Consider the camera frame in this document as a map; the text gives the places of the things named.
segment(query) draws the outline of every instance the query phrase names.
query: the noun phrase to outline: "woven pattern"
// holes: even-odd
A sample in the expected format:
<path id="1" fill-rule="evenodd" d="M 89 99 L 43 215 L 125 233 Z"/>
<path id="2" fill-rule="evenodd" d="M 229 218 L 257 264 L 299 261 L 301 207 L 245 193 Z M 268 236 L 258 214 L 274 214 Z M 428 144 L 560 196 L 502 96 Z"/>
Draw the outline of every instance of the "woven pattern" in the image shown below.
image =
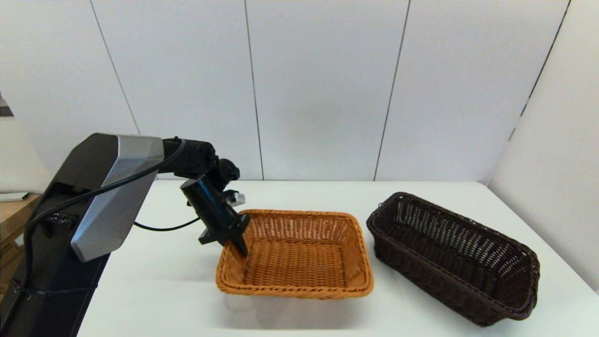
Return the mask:
<path id="1" fill-rule="evenodd" d="M 536 254 L 472 219 L 400 192 L 367 225 L 379 260 L 478 325 L 523 320 L 537 303 Z"/>
<path id="2" fill-rule="evenodd" d="M 227 243 L 216 284 L 229 294 L 315 299 L 362 297 L 373 277 L 359 222 L 335 212 L 246 210 L 244 258 Z"/>

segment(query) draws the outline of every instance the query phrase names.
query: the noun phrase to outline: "basket rim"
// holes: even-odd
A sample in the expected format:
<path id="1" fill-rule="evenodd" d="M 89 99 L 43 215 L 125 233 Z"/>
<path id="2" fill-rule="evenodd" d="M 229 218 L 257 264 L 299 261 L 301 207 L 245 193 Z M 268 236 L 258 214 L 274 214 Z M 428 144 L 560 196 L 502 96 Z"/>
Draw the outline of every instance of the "basket rim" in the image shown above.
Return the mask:
<path id="1" fill-rule="evenodd" d="M 223 251 L 220 255 L 219 264 L 216 269 L 216 284 L 220 290 L 226 293 L 237 294 L 235 290 L 243 290 L 243 291 L 260 291 L 261 295 L 268 295 L 269 293 L 276 293 L 278 296 L 286 296 L 285 294 L 281 294 L 281 292 L 288 292 L 290 295 L 294 292 L 302 292 L 302 293 L 318 293 L 318 292 L 327 292 L 328 296 L 323 296 L 322 298 L 330 298 L 330 297 L 339 297 L 340 295 L 344 297 L 361 297 L 369 294 L 374 287 L 374 278 L 372 273 L 372 267 L 370 264 L 370 259 L 368 257 L 368 252 L 366 250 L 366 246 L 364 243 L 364 234 L 362 232 L 362 228 L 360 226 L 359 221 L 351 214 L 344 212 L 323 212 L 323 211 L 305 211 L 305 210 L 274 210 L 274 209 L 246 209 L 239 212 L 239 214 L 249 213 L 252 214 L 260 214 L 260 215 L 295 215 L 295 216 L 337 216 L 342 218 L 347 218 L 351 223 L 351 227 L 356 231 L 358 235 L 358 246 L 359 252 L 361 256 L 361 260 L 363 262 L 363 267 L 361 268 L 361 273 L 364 276 L 364 284 L 358 287 L 317 287 L 317 286 L 297 286 L 297 285 L 252 285 L 252 284 L 237 284 L 232 283 L 224 279 L 224 274 L 226 273 L 225 265 L 223 263 L 223 256 L 227 249 L 233 249 L 233 244 L 231 242 L 227 242 L 225 247 L 223 247 Z"/>
<path id="2" fill-rule="evenodd" d="M 526 250 L 527 251 L 526 257 L 530 260 L 531 264 L 536 268 L 537 273 L 535 276 L 533 276 L 534 279 L 533 279 L 533 282 L 532 282 L 530 288 L 528 289 L 527 300 L 524 302 L 524 304 L 521 306 L 518 306 L 518 307 L 512 307 L 509 305 L 505 305 L 504 303 L 500 302 L 499 300 L 496 300 L 493 297 L 489 296 L 488 294 L 480 291 L 478 288 L 472 286 L 471 284 L 464 282 L 463 279 L 450 273 L 445 268 L 439 266 L 437 263 L 427 259 L 426 257 L 420 255 L 418 252 L 414 251 L 410 247 L 405 246 L 403 243 L 395 240 L 392 237 L 389 237 L 384 232 L 379 230 L 379 228 L 376 224 L 378 216 L 380 215 L 380 213 L 382 212 L 383 209 L 385 209 L 386 207 L 389 207 L 389 205 L 392 205 L 393 202 L 400 196 L 408 196 L 411 198 L 416 198 L 419 201 L 424 202 L 425 203 L 424 206 L 426 206 L 428 208 L 432 208 L 437 211 L 440 210 L 444 213 L 447 213 L 448 215 L 456 216 L 458 219 L 465 222 L 464 225 L 472 226 L 479 230 L 481 230 L 481 229 L 485 230 L 485 231 L 487 231 L 487 234 L 492 234 L 493 237 L 497 237 L 497 238 L 505 241 L 508 244 L 516 245 L 516 246 L 519 246 L 519 247 L 523 248 L 524 250 Z M 369 231 L 375 237 L 377 237 L 379 239 L 383 239 L 385 242 L 390 244 L 393 249 L 396 249 L 396 250 L 398 249 L 400 251 L 404 251 L 404 252 L 414 256 L 415 258 L 420 260 L 425 265 L 428 265 L 429 267 L 434 268 L 435 270 L 438 270 L 439 272 L 442 273 L 444 278 L 448 279 L 450 282 L 455 284 L 457 287 L 459 287 L 465 291 L 468 291 L 469 293 L 474 293 L 476 296 L 481 297 L 482 300 L 484 300 L 485 302 L 488 302 L 490 306 L 492 306 L 495 310 L 501 312 L 506 317 L 515 318 L 515 319 L 518 319 L 518 318 L 524 319 L 529 316 L 531 309 L 534 308 L 536 305 L 536 292 L 538 289 L 538 280 L 539 280 L 539 276 L 540 276 L 539 261 L 538 261 L 537 255 L 533 250 L 531 250 L 526 245 L 512 239 L 511 237 L 506 236 L 505 234 L 502 234 L 492 228 L 484 226 L 483 224 L 481 224 L 479 222 L 476 222 L 476 221 L 469 219 L 465 216 L 454 213 L 454 212 L 452 212 L 448 209 L 445 209 L 439 205 L 433 204 L 430 201 L 424 200 L 416 195 L 406 193 L 406 192 L 396 192 L 396 193 L 392 194 L 387 200 L 385 200 L 385 202 L 380 204 L 380 206 L 368 217 L 368 219 L 366 221 L 366 225 L 367 225 Z"/>

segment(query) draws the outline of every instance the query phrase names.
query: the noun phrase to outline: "panel seam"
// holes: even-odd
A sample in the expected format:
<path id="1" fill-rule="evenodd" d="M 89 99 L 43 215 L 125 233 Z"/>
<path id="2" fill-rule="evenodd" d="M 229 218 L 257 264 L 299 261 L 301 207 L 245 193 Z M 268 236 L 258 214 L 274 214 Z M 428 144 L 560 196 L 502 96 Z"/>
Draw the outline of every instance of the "panel seam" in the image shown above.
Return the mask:
<path id="1" fill-rule="evenodd" d="M 256 112 L 256 130 L 258 132 L 258 150 L 260 152 L 260 168 L 262 169 L 262 180 L 264 180 L 264 162 L 262 161 L 262 143 L 260 141 L 260 123 L 258 122 L 258 102 L 256 100 L 256 83 L 254 81 L 254 62 L 252 59 L 252 43 L 250 42 L 250 20 L 247 17 L 247 0 L 243 1 L 243 5 L 246 10 L 247 46 L 250 50 L 250 68 L 252 70 L 252 89 L 253 89 L 253 93 L 254 93 L 254 111 Z"/>
<path id="2" fill-rule="evenodd" d="M 401 41 L 400 41 L 400 49 L 397 52 L 397 61 L 395 63 L 395 73 L 393 74 L 393 82 L 391 84 L 391 93 L 389 94 L 389 103 L 387 104 L 387 114 L 385 115 L 385 123 L 383 124 L 383 134 L 380 138 L 380 146 L 379 146 L 379 155 L 376 159 L 376 167 L 374 168 L 374 177 L 373 181 L 376 181 L 376 174 L 379 171 L 379 162 L 380 162 L 380 154 L 383 150 L 383 141 L 385 139 L 385 130 L 387 129 L 387 120 L 389 119 L 389 109 L 391 108 L 391 99 L 393 98 L 393 88 L 395 87 L 395 80 L 397 78 L 397 69 L 400 65 L 400 56 L 401 56 L 401 48 L 404 45 L 404 37 L 406 36 L 406 27 L 408 25 L 408 14 L 410 13 L 410 4 L 412 0 L 408 1 L 408 7 L 406 8 L 406 18 L 404 20 L 404 29 L 401 32 Z"/>
<path id="3" fill-rule="evenodd" d="M 108 53 L 108 58 L 110 59 L 110 64 L 112 64 L 114 75 L 116 75 L 116 79 L 119 82 L 120 91 L 123 93 L 123 97 L 125 98 L 125 103 L 127 104 L 127 109 L 129 109 L 129 114 L 131 114 L 131 118 L 133 119 L 133 124 L 135 125 L 135 129 L 137 130 L 137 134 L 141 136 L 140 128 L 137 125 L 137 121 L 135 120 L 135 116 L 133 115 L 133 110 L 131 110 L 131 105 L 129 104 L 129 100 L 127 99 L 127 95 L 125 94 L 125 89 L 123 88 L 123 83 L 120 81 L 119 73 L 116 71 L 116 67 L 114 66 L 114 61 L 112 59 L 112 55 L 110 55 L 110 50 L 108 49 L 108 44 L 106 43 L 106 39 L 104 38 L 104 33 L 102 32 L 102 27 L 100 27 L 100 21 L 98 20 L 98 15 L 96 14 L 96 9 L 93 7 L 92 0 L 89 0 L 89 4 L 92 6 L 93 16 L 96 18 L 96 23 L 98 24 L 98 29 L 100 30 L 100 35 L 102 36 L 102 41 L 104 42 L 104 47 L 106 48 L 106 52 Z"/>

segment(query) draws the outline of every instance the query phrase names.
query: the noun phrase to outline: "wicker basket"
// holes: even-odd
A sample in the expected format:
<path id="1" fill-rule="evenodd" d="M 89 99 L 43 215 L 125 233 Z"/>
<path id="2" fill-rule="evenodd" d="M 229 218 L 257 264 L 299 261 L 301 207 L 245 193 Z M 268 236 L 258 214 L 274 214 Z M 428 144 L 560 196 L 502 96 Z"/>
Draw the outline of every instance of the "wicker basket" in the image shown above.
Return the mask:
<path id="1" fill-rule="evenodd" d="M 244 258 L 227 243 L 216 284 L 229 294 L 344 299 L 372 291 L 356 218 L 346 213 L 246 210 Z"/>
<path id="2" fill-rule="evenodd" d="M 523 320 L 537 303 L 536 254 L 495 230 L 401 192 L 367 225 L 379 260 L 480 326 Z"/>

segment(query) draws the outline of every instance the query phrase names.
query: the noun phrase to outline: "white table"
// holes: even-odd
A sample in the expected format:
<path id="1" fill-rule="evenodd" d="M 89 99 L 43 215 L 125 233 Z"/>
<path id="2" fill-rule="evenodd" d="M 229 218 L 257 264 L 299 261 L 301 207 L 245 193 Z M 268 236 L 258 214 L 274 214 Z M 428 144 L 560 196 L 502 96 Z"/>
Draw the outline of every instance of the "white table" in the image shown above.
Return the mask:
<path id="1" fill-rule="evenodd" d="M 171 227 L 195 218 L 185 206 L 181 183 L 156 181 L 137 220 Z M 172 232 L 134 227 L 109 259 L 79 336 L 599 336 L 599 296 L 481 184 L 245 181 L 229 187 L 246 194 L 247 204 L 238 211 L 328 210 L 356 216 L 373 267 L 373 292 L 346 300 L 224 294 L 214 283 L 221 247 L 199 244 L 201 222 Z M 532 248 L 541 278 L 530 318 L 478 327 L 378 261 L 365 222 L 396 191 L 416 194 Z"/>

